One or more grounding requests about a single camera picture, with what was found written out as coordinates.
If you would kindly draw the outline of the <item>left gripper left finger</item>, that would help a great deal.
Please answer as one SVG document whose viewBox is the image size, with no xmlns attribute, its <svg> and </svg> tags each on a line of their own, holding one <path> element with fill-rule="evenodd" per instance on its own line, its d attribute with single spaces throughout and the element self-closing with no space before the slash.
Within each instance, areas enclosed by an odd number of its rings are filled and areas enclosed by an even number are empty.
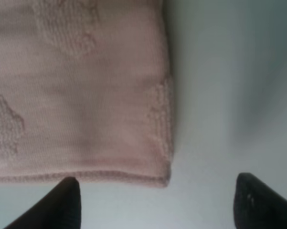
<svg viewBox="0 0 287 229">
<path fill-rule="evenodd" d="M 66 177 L 8 229 L 79 229 L 81 193 L 75 177 Z"/>
</svg>

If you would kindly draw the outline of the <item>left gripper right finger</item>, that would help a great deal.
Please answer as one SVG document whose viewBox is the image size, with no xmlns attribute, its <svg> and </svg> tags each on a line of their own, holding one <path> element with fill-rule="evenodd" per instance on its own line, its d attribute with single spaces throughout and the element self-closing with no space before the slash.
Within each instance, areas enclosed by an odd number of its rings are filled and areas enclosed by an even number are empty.
<svg viewBox="0 0 287 229">
<path fill-rule="evenodd" d="M 287 200 L 251 173 L 240 173 L 234 195 L 237 229 L 287 229 Z"/>
</svg>

